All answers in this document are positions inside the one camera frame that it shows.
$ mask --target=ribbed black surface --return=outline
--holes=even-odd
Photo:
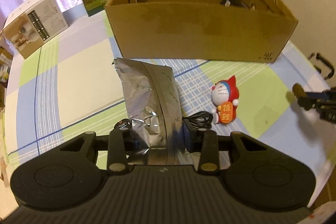
[[[294,224],[309,214],[307,208],[284,213],[249,208],[216,177],[199,175],[192,166],[136,166],[130,174],[110,177],[95,197],[76,208],[38,212],[20,207],[4,223]]]

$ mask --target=figurine face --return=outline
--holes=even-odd
[[[212,87],[211,99],[217,106],[229,100],[229,91],[223,83],[219,82]]]

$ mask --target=toy figurine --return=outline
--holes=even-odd
[[[211,91],[211,99],[217,106],[211,110],[214,123],[229,123],[236,119],[239,90],[236,87],[236,77],[233,75],[229,80],[217,82]]]

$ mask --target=black cable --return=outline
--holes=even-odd
[[[200,111],[188,117],[183,117],[182,119],[186,119],[190,122],[190,124],[195,128],[211,128],[212,122],[212,114],[207,111]]]

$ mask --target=checkered tablecloth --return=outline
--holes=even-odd
[[[69,29],[28,59],[15,55],[5,107],[10,164],[16,168],[84,131],[108,134],[127,117],[114,66],[120,56],[104,11],[77,19]],[[213,126],[219,135],[241,131],[308,165],[321,191],[335,162],[334,126],[304,112],[290,90],[328,86],[290,42],[273,64],[151,59],[173,68],[184,115],[213,108],[213,84],[236,75],[240,91],[237,119]],[[98,166],[106,164],[100,152]]]

